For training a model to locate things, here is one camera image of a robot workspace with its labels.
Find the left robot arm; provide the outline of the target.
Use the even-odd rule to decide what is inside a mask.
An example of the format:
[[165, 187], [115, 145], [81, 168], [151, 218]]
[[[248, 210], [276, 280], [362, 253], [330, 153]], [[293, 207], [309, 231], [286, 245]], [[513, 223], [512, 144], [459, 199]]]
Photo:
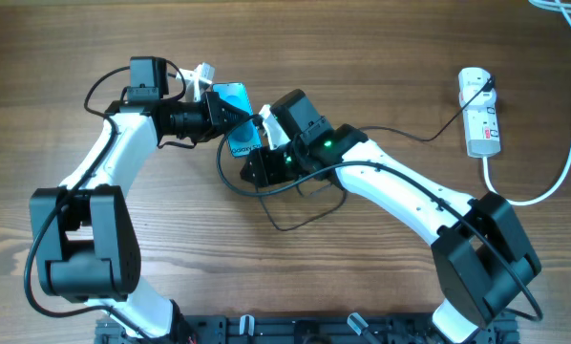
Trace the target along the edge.
[[193, 145], [228, 133], [248, 114], [212, 91], [214, 68], [177, 69], [171, 61], [130, 60], [130, 84], [100, 112], [103, 130], [84, 161], [59, 186], [30, 199], [33, 242], [24, 267], [30, 306], [52, 318], [103, 311], [139, 343], [193, 343], [179, 306], [141, 276], [141, 257], [125, 197], [147, 158], [176, 137]]

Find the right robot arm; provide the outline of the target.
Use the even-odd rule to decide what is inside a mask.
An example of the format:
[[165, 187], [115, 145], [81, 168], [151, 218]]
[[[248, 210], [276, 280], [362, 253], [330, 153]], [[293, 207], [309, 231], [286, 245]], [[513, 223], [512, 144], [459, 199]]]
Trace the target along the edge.
[[398, 162], [364, 131], [332, 127], [301, 90], [266, 105], [255, 120], [268, 144], [249, 153], [243, 180], [257, 189], [329, 180], [380, 206], [431, 249], [445, 297], [428, 336], [463, 343], [485, 330], [523, 294], [541, 264], [509, 202], [494, 192], [476, 199]]

